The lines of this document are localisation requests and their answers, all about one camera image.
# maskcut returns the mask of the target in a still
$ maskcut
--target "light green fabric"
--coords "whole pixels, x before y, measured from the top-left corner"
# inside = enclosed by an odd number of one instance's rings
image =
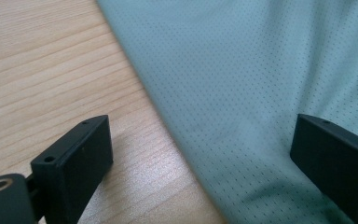
[[[289,151],[297,113],[358,134],[358,1],[99,4],[230,223],[351,223]]]

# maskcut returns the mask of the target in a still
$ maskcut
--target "fabric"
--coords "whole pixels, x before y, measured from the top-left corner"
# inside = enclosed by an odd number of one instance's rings
[[[358,1],[99,4],[230,223],[351,223],[289,152],[298,113],[358,134]]]

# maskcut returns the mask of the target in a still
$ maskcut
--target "wood grain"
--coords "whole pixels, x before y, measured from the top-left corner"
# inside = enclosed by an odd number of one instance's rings
[[[0,175],[29,175],[32,158],[102,114],[115,164],[80,223],[225,222],[94,1],[0,0]]]

